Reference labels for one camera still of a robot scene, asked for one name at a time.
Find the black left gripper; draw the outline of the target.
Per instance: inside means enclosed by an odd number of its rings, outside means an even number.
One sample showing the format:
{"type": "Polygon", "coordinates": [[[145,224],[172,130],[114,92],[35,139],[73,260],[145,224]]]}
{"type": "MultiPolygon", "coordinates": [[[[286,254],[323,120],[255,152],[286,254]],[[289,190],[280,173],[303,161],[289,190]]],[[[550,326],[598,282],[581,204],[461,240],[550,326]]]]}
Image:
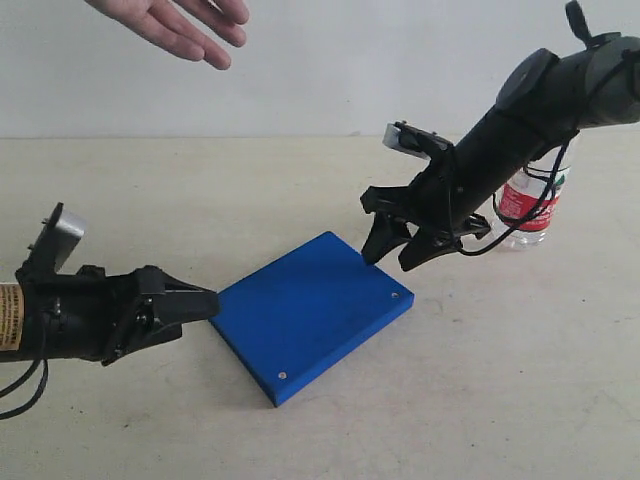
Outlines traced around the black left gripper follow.
{"type": "Polygon", "coordinates": [[[219,313],[218,294],[158,267],[107,276],[84,266],[54,302],[54,357],[109,365],[182,336],[180,325],[219,313]]]}

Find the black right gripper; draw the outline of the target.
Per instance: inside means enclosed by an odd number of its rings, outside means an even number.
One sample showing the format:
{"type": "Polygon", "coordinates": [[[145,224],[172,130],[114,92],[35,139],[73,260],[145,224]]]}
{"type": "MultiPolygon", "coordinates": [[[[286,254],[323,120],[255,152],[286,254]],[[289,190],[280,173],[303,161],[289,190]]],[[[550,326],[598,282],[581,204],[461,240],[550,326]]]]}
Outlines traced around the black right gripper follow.
{"type": "Polygon", "coordinates": [[[477,212],[491,197],[491,152],[453,149],[430,160],[413,180],[401,186],[369,186],[360,197],[374,216],[361,255],[374,265],[406,244],[398,260],[404,272],[440,256],[456,253],[462,239],[480,240],[490,231],[477,212]]]}

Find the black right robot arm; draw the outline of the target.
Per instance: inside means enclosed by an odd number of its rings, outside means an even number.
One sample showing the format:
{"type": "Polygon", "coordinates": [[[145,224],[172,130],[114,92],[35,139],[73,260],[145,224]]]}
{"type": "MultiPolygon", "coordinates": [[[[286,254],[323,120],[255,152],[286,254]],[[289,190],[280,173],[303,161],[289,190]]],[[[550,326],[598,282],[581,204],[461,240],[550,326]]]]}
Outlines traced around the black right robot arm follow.
{"type": "Polygon", "coordinates": [[[367,264],[394,249],[405,271],[465,254],[465,236],[482,239],[491,230],[478,209],[518,171],[551,151],[564,156],[585,129],[638,122],[638,38],[592,34],[577,1],[565,15],[583,50],[565,57],[534,51],[457,143],[404,121],[388,124],[384,145],[427,165],[405,186],[370,186],[361,195],[374,217],[361,250],[367,264]]]}

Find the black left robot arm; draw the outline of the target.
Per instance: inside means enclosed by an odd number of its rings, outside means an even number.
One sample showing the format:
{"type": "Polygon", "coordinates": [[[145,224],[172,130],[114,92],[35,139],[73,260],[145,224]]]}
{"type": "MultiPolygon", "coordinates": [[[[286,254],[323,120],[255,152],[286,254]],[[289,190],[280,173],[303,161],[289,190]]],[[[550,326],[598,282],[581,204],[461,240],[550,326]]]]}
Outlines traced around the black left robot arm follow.
{"type": "Polygon", "coordinates": [[[156,266],[107,275],[94,265],[70,274],[19,272],[1,288],[1,360],[78,359],[108,366],[181,338],[187,323],[220,311],[216,292],[156,266]]]}

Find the person's bare hand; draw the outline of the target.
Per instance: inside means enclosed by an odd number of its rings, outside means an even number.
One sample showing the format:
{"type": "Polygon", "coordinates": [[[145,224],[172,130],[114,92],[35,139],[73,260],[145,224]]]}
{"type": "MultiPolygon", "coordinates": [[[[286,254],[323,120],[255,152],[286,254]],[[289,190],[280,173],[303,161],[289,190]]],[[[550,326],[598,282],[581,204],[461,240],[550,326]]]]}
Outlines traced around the person's bare hand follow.
{"type": "Polygon", "coordinates": [[[219,71],[232,65],[222,41],[246,44],[250,10],[244,1],[89,1],[91,8],[182,60],[219,71]]]}

